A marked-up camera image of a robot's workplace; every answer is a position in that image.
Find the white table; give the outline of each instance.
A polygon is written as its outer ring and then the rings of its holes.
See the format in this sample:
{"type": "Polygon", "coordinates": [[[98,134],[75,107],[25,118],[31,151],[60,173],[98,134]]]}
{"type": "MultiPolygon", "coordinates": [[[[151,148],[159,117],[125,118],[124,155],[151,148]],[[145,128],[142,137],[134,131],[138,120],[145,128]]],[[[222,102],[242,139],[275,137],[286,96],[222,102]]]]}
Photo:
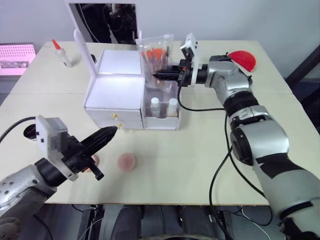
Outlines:
{"type": "MultiPolygon", "coordinates": [[[[44,45],[1,105],[0,133],[21,118],[43,115],[60,117],[69,133],[81,141],[98,130],[82,107],[89,72],[82,62],[71,69],[64,67],[49,45],[44,45]]],[[[74,42],[61,42],[61,45],[71,56],[78,52],[74,42]]],[[[97,57],[103,48],[133,47],[98,43],[88,46],[97,57]]],[[[182,57],[178,46],[175,44],[175,58],[182,57]]],[[[319,135],[260,45],[247,41],[199,41],[199,46],[200,50],[206,49],[206,56],[201,58],[203,62],[221,51],[245,49],[256,56],[258,66],[252,73],[256,98],[286,131],[290,159],[320,177],[319,135]]],[[[192,108],[221,106],[214,90],[204,86],[183,89],[182,101],[192,108]]],[[[182,111],[182,114],[178,131],[118,130],[114,139],[98,152],[99,168],[105,177],[97,181],[92,173],[81,173],[75,182],[63,183],[48,202],[208,204],[210,181],[227,152],[225,114],[222,111],[182,111]],[[119,171],[116,164],[118,156],[124,152],[137,157],[136,168],[128,173],[119,171]]],[[[42,157],[37,144],[22,135],[30,123],[15,128],[0,144],[2,159],[7,161],[2,165],[1,179],[42,157]]],[[[238,161],[236,164],[260,187],[249,166],[238,161]]],[[[222,168],[212,195],[213,203],[221,205],[267,203],[241,179],[229,161],[222,168]]]]}

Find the white bottle cap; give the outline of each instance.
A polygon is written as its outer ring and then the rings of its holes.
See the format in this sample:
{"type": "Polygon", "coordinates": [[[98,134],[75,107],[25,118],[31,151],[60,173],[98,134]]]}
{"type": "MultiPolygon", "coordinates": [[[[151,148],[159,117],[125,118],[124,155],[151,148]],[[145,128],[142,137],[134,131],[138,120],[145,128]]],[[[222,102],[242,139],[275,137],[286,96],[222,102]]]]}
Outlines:
{"type": "Polygon", "coordinates": [[[178,106],[178,100],[175,98],[171,98],[169,100],[169,105],[168,105],[168,110],[167,114],[168,115],[174,115],[177,113],[177,106],[178,106]]]}
{"type": "Polygon", "coordinates": [[[151,98],[151,107],[153,108],[159,107],[159,98],[157,97],[151,98]]]}

